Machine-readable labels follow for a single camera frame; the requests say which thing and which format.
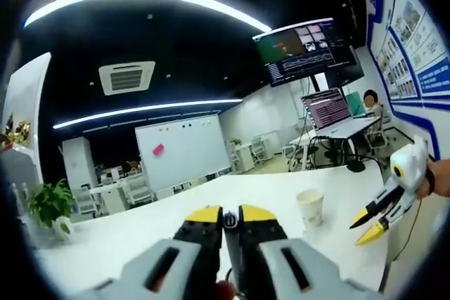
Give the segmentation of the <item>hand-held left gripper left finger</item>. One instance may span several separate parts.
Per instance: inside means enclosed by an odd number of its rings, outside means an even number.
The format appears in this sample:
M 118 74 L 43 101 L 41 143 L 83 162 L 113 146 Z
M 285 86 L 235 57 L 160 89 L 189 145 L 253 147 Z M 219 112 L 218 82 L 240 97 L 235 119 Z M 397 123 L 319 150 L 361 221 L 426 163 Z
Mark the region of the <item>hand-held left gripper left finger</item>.
M 223 209 L 189 214 L 174 236 L 126 263 L 118 279 L 84 291 L 85 299 L 209 299 L 220 267 Z

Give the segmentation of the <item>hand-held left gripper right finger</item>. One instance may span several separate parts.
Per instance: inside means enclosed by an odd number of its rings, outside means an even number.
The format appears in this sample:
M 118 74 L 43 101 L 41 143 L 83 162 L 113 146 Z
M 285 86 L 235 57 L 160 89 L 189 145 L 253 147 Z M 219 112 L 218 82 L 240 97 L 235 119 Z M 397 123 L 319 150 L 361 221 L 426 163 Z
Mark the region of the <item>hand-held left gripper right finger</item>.
M 247 299 L 377 299 L 378 293 L 340 276 L 338 266 L 299 238 L 289 238 L 276 216 L 239 206 L 240 281 Z

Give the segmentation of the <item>person's right hand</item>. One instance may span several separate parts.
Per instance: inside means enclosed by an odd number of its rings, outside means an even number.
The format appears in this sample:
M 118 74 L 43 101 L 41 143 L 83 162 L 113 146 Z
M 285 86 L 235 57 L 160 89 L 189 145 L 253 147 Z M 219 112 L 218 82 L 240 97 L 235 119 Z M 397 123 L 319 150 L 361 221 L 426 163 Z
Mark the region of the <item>person's right hand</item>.
M 427 197 L 428 195 L 432 194 L 434 192 L 434 189 L 435 189 L 435 175 L 430 170 L 427 170 L 425 172 L 425 178 L 423 179 L 423 182 L 416 191 L 416 196 L 418 199 L 421 200 L 424 197 Z

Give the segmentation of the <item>person's left hand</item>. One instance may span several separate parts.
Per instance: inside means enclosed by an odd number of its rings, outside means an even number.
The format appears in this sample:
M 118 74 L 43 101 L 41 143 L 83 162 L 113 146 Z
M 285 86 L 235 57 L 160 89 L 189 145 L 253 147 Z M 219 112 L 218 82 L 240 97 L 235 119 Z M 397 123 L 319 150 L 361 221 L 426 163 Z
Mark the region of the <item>person's left hand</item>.
M 226 280 L 220 280 L 215 284 L 214 299 L 215 300 L 234 300 L 236 290 L 232 283 Z

